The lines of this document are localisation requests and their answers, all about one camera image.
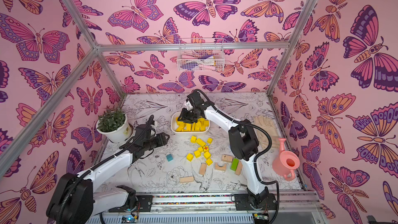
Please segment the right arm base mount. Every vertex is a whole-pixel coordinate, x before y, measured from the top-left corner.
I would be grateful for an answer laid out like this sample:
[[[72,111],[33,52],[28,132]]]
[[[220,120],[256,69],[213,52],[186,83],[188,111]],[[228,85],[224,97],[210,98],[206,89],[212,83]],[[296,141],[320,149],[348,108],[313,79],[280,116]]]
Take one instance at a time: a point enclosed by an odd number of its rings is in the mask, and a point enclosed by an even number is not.
[[[237,211],[276,210],[277,203],[274,194],[254,196],[253,194],[234,194],[232,196]]]

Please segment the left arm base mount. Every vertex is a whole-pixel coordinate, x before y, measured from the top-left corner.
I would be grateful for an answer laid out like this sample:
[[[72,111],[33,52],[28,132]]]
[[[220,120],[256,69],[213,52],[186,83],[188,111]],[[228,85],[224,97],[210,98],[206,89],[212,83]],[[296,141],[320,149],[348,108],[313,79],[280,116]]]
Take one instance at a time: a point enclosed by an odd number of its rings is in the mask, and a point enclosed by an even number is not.
[[[152,208],[152,195],[138,195],[130,197],[123,206],[117,207],[120,212],[150,212]]]

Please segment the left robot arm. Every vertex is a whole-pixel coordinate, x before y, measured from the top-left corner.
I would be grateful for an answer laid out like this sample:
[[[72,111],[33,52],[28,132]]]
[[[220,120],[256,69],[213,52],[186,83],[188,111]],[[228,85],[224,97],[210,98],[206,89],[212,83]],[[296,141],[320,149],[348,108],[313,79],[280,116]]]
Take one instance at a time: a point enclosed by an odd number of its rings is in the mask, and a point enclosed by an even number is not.
[[[109,178],[133,163],[144,159],[145,152],[165,146],[170,136],[156,133],[154,116],[138,125],[135,133],[120,150],[78,174],[64,174],[53,193],[46,216],[57,224],[84,224],[92,216],[113,208],[133,211],[138,208],[136,190],[119,185],[115,190],[97,193]]]

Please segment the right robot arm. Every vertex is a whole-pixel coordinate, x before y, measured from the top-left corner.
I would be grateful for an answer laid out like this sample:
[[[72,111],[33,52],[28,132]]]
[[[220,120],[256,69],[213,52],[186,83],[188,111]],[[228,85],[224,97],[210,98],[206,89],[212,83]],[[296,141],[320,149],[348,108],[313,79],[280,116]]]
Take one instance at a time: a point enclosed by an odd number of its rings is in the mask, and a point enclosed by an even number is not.
[[[265,201],[269,195],[268,185],[277,182],[263,181],[257,168],[257,160],[271,149],[271,136],[249,120],[239,120],[228,115],[199,89],[193,90],[187,96],[184,105],[178,117],[179,121],[196,123],[200,118],[205,118],[228,133],[231,151],[241,161],[246,174],[248,197],[257,204]]]

